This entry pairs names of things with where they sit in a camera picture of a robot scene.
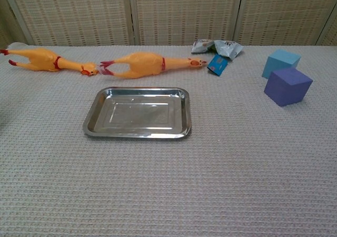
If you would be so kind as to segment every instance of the plastic bag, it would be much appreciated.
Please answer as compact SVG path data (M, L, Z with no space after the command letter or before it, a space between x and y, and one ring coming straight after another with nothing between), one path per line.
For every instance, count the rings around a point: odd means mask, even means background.
M228 57L234 60L235 57L241 52L243 46L235 41L212 41L210 39L197 39L193 43L192 53L205 53L214 45L217 53L221 56Z

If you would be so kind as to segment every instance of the small blue box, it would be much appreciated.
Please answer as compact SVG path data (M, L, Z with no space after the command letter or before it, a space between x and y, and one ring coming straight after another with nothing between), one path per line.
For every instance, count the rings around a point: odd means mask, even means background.
M285 50L276 50L272 53L265 64L262 77L269 78L270 73L275 70L281 70L289 67L297 67L301 56Z
M303 100L312 79L291 67L273 71L268 79L264 93L278 106L286 106Z
M228 61L224 57L216 54L211 62L208 64L207 68L216 75L220 76L226 68L227 64Z

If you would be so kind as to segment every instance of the light blue cube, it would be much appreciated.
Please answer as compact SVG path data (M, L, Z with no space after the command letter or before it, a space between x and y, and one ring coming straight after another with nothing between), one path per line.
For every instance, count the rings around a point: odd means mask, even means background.
M275 70L297 67L300 58L301 56L298 54L293 54L281 49L276 50L274 53L269 55L262 73L262 77L269 78L270 73Z

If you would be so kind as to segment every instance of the tray rim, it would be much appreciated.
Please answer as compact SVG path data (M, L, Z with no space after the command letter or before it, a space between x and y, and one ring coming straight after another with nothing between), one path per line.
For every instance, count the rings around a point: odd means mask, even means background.
M185 94L185 115L186 115L186 129L181 131L181 133L179 134L175 134L175 136L167 136L167 134L158 134L160 135L158 137L156 136L135 136L135 135L131 135L131 134L123 134L123 133L118 133L118 134L102 134L102 133L95 133L92 132L88 129L88 124L90 121L91 116L93 115L93 112L95 110L95 107L100 99L101 94L106 91L106 90L110 90L110 89L116 89L116 90L160 90L160 89L165 89L165 90L179 90L182 91ZM82 125L82 129L84 131L84 133L90 137L101 137L101 138L139 138L139 139L179 139L182 137L185 137L188 135L189 131L191 130L192 127L192 121L191 121L191 111L190 111L190 95L188 93L187 90L180 88L180 87L155 87L155 86L151 86L151 87L141 87L141 86L135 86L135 87L118 87L118 86L111 86L111 87L106 87L101 89L100 91L98 91L98 93L95 96L95 99L87 113L87 116L83 122Z

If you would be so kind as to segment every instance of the wall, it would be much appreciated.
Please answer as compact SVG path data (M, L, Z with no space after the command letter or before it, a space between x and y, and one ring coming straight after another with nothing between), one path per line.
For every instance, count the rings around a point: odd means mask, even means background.
M336 45L336 2L0 0L0 45L191 45L196 38Z

